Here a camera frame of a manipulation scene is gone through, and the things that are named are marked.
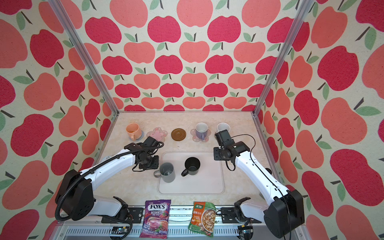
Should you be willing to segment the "brown wooden round coaster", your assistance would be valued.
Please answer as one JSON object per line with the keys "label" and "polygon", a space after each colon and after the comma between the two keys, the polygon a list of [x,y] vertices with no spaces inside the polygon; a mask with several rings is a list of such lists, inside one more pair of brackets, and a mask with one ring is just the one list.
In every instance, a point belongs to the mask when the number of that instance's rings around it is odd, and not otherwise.
{"label": "brown wooden round coaster", "polygon": [[186,138],[187,133],[184,129],[177,128],[171,132],[171,137],[174,141],[182,141]]}

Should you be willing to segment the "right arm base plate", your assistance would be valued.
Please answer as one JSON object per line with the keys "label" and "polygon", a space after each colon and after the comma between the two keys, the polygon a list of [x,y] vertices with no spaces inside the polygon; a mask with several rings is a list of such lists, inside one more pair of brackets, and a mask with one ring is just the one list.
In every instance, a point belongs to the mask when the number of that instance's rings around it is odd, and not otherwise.
{"label": "right arm base plate", "polygon": [[224,224],[238,223],[241,225],[247,225],[250,222],[256,224],[262,223],[255,219],[246,218],[239,207],[221,208],[217,211],[217,216],[222,218],[222,223]]}

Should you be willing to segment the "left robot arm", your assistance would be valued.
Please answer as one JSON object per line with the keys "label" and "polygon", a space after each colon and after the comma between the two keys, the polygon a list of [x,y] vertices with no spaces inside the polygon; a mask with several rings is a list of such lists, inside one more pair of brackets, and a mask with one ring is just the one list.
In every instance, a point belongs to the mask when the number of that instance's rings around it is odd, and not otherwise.
{"label": "left robot arm", "polygon": [[159,147],[140,147],[137,144],[122,149],[105,161],[80,172],[67,172],[60,185],[55,202],[57,221],[78,221],[86,216],[101,216],[118,223],[128,219],[128,205],[120,198],[100,197],[94,191],[106,180],[128,167],[143,165],[142,171],[159,162],[155,155]]}

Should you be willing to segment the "black mug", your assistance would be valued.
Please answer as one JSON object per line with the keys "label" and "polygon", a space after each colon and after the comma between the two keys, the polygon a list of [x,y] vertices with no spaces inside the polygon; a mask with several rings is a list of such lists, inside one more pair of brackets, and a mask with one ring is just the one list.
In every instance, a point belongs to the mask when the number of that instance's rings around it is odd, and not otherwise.
{"label": "black mug", "polygon": [[190,157],[185,161],[185,169],[181,173],[182,177],[187,175],[196,175],[200,169],[201,163],[198,158]]}

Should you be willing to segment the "grey mug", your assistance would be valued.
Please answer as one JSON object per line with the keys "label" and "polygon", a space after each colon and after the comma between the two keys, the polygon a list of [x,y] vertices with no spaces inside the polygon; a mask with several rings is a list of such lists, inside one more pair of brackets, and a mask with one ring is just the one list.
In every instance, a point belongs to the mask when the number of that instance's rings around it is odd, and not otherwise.
{"label": "grey mug", "polygon": [[154,172],[155,178],[161,178],[165,183],[171,183],[176,178],[174,166],[171,163],[163,163],[158,170]]}

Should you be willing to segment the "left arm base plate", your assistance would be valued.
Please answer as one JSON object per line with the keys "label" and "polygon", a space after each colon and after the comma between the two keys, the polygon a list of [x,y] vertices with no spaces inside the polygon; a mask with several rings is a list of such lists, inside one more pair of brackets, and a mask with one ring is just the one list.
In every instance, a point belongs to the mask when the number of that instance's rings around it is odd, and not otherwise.
{"label": "left arm base plate", "polygon": [[102,216],[103,224],[139,224],[143,218],[143,208],[123,207],[115,217]]}

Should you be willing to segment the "pink flower coaster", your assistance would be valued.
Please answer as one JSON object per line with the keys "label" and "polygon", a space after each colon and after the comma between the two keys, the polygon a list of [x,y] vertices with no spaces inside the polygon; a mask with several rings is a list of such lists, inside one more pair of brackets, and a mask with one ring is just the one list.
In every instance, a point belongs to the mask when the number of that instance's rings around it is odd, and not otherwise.
{"label": "pink flower coaster", "polygon": [[192,129],[190,133],[193,136],[192,139],[194,142],[207,143],[210,140],[210,135],[211,135],[210,130],[207,130],[205,133],[200,133],[196,129]]}
{"label": "pink flower coaster", "polygon": [[167,135],[168,132],[162,130],[160,127],[156,127],[147,133],[147,137],[152,137],[158,142],[165,142]]}

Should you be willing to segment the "orange mug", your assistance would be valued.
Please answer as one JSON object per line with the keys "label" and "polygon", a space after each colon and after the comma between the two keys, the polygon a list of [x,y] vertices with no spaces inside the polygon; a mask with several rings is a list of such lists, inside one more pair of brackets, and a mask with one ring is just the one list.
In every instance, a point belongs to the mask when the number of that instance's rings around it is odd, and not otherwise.
{"label": "orange mug", "polygon": [[137,123],[130,123],[126,127],[126,132],[132,141],[137,141],[142,136],[142,130]]}

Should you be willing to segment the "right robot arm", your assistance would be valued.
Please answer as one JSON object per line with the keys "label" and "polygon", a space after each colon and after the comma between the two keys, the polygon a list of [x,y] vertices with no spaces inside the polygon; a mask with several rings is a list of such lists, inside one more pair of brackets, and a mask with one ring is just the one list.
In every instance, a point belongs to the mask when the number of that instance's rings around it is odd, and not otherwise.
{"label": "right robot arm", "polygon": [[235,202],[235,214],[239,221],[255,219],[265,223],[279,239],[305,223],[303,196],[299,191],[290,191],[278,182],[243,142],[226,148],[215,147],[214,160],[234,163],[251,179],[266,200],[263,206],[251,201],[249,197]]}

